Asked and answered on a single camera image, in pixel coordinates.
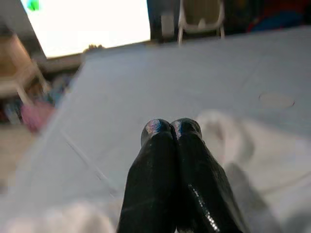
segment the bed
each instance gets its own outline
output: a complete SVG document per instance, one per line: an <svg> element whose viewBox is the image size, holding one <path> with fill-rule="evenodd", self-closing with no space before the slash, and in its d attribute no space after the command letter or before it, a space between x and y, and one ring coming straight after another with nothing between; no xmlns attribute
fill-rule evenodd
<svg viewBox="0 0 311 233"><path fill-rule="evenodd" d="M122 196L153 118L222 109L311 136L311 28L92 52L0 201L0 225L75 200ZM294 106L265 108L263 93Z"/></svg>

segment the white blanket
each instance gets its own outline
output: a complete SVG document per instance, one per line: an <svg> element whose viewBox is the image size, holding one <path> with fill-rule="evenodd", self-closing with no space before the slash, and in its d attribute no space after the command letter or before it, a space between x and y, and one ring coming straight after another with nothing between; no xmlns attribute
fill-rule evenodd
<svg viewBox="0 0 311 233"><path fill-rule="evenodd" d="M219 112L197 121L252 233L311 232L310 140ZM13 219L6 232L113 233L121 203L73 203Z"/></svg>

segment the pink object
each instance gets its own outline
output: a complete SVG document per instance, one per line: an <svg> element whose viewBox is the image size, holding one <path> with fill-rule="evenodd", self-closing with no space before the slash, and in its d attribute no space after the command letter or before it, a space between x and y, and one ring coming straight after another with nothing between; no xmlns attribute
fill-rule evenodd
<svg viewBox="0 0 311 233"><path fill-rule="evenodd" d="M23 105L21 116L28 129L35 133L47 124L54 111L52 105L37 101L33 105Z"/></svg>

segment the green object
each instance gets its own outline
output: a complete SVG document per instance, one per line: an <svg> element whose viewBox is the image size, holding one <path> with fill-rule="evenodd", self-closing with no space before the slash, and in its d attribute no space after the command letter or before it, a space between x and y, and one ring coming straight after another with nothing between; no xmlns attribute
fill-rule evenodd
<svg viewBox="0 0 311 233"><path fill-rule="evenodd" d="M29 0L27 8L31 11L38 11L40 9L39 0Z"/></svg>

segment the floor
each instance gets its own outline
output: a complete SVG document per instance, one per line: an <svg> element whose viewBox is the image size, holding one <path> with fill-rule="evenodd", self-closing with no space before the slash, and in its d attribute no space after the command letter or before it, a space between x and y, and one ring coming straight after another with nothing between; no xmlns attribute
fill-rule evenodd
<svg viewBox="0 0 311 233"><path fill-rule="evenodd" d="M23 154L35 141L23 125L0 125L0 193L5 192L7 179L14 175Z"/></svg>

